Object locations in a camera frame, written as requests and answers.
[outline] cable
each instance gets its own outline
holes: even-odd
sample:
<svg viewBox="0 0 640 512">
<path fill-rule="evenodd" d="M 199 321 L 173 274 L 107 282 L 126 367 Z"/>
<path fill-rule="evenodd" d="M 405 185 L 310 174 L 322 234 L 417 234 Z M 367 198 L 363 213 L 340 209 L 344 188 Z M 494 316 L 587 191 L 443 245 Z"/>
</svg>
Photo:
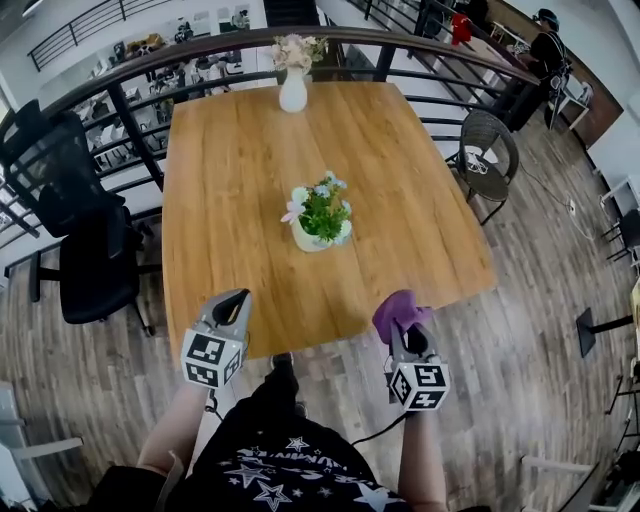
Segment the cable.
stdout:
<svg viewBox="0 0 640 512">
<path fill-rule="evenodd" d="M 538 179 L 536 176 L 534 176 L 529 171 L 527 171 L 525 169 L 524 165 L 522 164 L 522 162 L 520 162 L 520 167 L 522 167 L 522 172 L 524 172 L 527 176 L 529 176 L 529 178 L 531 178 L 532 180 L 536 181 L 538 183 L 538 185 L 540 185 L 543 189 L 545 189 L 547 194 L 549 194 L 556 201 L 556 203 L 564 206 L 565 208 L 569 208 L 569 204 L 568 203 L 563 203 L 562 201 L 560 201 L 560 199 L 558 199 L 558 197 L 553 192 L 551 192 L 551 190 L 549 190 L 549 188 L 544 183 L 542 183 L 540 181 L 540 179 Z"/>
<path fill-rule="evenodd" d="M 355 446 L 358 443 L 364 443 L 365 441 L 371 441 L 372 439 L 375 439 L 378 436 L 381 436 L 382 434 L 389 432 L 389 430 L 391 430 L 393 427 L 395 427 L 398 423 L 400 423 L 402 420 L 407 419 L 410 416 L 413 416 L 414 414 L 416 414 L 415 412 L 405 412 L 404 414 L 402 414 L 401 416 L 399 416 L 398 418 L 396 418 L 395 420 L 393 420 L 393 422 L 391 423 L 391 425 L 389 425 L 387 428 L 381 430 L 380 432 L 376 432 L 375 434 L 373 434 L 372 436 L 369 437 L 364 437 L 362 439 L 358 439 L 357 441 L 354 441 L 353 443 L 351 443 L 351 446 Z"/>
<path fill-rule="evenodd" d="M 527 176 L 529 176 L 529 178 L 531 178 L 532 180 L 534 180 L 536 183 L 538 183 L 538 185 L 540 185 L 547 194 L 549 194 L 551 196 L 551 198 L 558 203 L 561 206 L 564 206 L 564 208 L 567 211 L 567 214 L 569 215 L 569 218 L 571 219 L 571 223 L 573 224 L 573 226 L 578 230 L 578 233 L 580 233 L 584 238 L 586 238 L 587 240 L 589 240 L 590 242 L 593 242 L 596 238 L 592 233 L 585 233 L 582 228 L 578 225 L 578 222 L 576 221 L 576 206 L 575 203 L 572 205 L 572 200 L 571 200 L 571 196 L 569 195 L 569 193 L 567 192 L 567 199 L 566 202 L 561 201 L 560 199 L 558 199 L 558 196 L 556 196 L 553 192 L 551 192 L 551 190 L 549 190 L 549 187 L 547 187 L 544 183 L 542 183 L 542 181 L 540 181 L 540 179 L 537 176 L 534 176 L 533 174 L 531 174 L 529 171 L 527 171 L 527 169 L 525 169 L 524 165 L 522 164 L 522 162 L 520 162 L 520 166 L 522 167 L 522 172 L 524 172 Z"/>
</svg>

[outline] green plant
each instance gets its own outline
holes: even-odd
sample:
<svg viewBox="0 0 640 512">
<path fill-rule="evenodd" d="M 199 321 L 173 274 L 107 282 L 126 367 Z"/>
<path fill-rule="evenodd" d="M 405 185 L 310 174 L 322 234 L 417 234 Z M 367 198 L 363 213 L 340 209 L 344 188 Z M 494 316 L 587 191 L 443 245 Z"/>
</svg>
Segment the green plant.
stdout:
<svg viewBox="0 0 640 512">
<path fill-rule="evenodd" d="M 305 232 L 325 242 L 344 242 L 351 233 L 351 205 L 339 200 L 347 184 L 327 171 L 324 179 L 313 187 L 297 187 L 282 222 L 300 221 Z"/>
</svg>

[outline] black shoe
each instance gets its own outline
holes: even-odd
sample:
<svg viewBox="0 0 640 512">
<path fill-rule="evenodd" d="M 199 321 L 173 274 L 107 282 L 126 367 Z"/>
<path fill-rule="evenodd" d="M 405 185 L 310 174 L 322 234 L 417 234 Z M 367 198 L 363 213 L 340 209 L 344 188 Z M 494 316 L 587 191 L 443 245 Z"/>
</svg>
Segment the black shoe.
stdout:
<svg viewBox="0 0 640 512">
<path fill-rule="evenodd" d="M 279 364 L 288 364 L 293 366 L 293 354 L 291 352 L 285 352 L 284 354 L 271 356 L 270 362 L 272 370 L 275 370 L 275 367 Z"/>
<path fill-rule="evenodd" d="M 301 418 L 309 418 L 309 411 L 307 411 L 307 406 L 304 402 L 296 402 L 293 414 L 300 416 Z"/>
</svg>

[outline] wicker chair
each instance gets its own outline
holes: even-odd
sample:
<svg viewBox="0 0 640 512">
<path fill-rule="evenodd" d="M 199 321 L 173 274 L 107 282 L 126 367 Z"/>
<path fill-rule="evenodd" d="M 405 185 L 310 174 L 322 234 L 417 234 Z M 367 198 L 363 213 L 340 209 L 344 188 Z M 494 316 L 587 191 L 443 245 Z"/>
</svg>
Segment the wicker chair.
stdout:
<svg viewBox="0 0 640 512">
<path fill-rule="evenodd" d="M 489 150 L 490 156 L 495 157 L 495 162 L 485 159 Z M 509 129 L 488 112 L 474 110 L 462 125 L 460 150 L 449 157 L 447 162 L 452 162 L 450 166 L 458 171 L 462 180 L 469 186 L 467 202 L 478 194 L 488 201 L 500 203 L 480 223 L 484 226 L 507 202 L 508 185 L 520 164 L 518 147 Z"/>
</svg>

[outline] wooden table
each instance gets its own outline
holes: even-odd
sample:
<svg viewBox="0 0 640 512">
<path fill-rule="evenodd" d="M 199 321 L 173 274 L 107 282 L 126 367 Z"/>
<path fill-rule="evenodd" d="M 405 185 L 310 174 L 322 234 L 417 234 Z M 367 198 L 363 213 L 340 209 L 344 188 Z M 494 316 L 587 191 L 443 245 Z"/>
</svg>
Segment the wooden table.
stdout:
<svg viewBox="0 0 640 512">
<path fill-rule="evenodd" d="M 390 293 L 436 308 L 494 286 L 473 212 L 393 84 L 310 84 L 298 114 L 278 87 L 176 105 L 168 149 L 162 258 L 171 348 L 200 306 L 253 293 L 250 357 L 365 331 Z M 348 184 L 354 234 L 304 253 L 280 218 L 291 190 L 327 169 Z"/>
</svg>

